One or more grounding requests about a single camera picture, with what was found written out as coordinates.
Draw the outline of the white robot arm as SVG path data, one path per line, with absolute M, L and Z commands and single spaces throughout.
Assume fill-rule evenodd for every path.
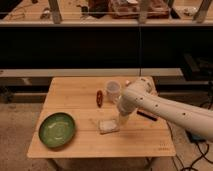
M 143 109 L 213 142 L 213 110 L 153 95 L 154 85 L 139 77 L 121 92 L 117 109 L 122 116 Z

